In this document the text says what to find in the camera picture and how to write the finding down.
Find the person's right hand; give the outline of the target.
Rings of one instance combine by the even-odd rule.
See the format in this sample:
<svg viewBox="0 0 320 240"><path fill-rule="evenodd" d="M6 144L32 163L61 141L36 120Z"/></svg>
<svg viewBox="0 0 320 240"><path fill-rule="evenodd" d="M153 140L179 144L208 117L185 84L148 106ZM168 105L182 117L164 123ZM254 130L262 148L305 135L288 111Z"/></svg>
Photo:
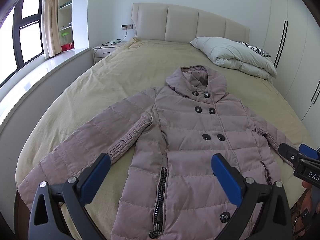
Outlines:
<svg viewBox="0 0 320 240"><path fill-rule="evenodd" d="M302 181L302 186L305 188L305 195L311 194L312 185L306 181Z"/></svg>

